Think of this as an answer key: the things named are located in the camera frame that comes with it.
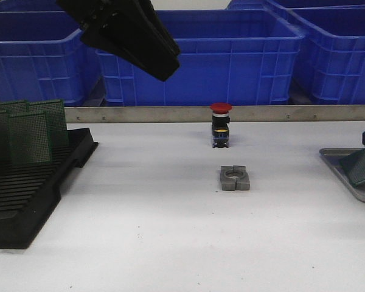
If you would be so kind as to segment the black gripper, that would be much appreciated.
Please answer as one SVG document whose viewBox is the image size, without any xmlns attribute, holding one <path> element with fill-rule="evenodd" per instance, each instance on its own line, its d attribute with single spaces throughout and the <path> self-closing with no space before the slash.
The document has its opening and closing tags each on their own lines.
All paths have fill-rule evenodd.
<svg viewBox="0 0 365 292">
<path fill-rule="evenodd" d="M 125 18 L 113 16 L 113 1 L 56 1 L 82 30 L 87 46 L 123 58 L 164 82 L 180 67 L 180 48 L 151 1 L 127 1 Z"/>
</svg>

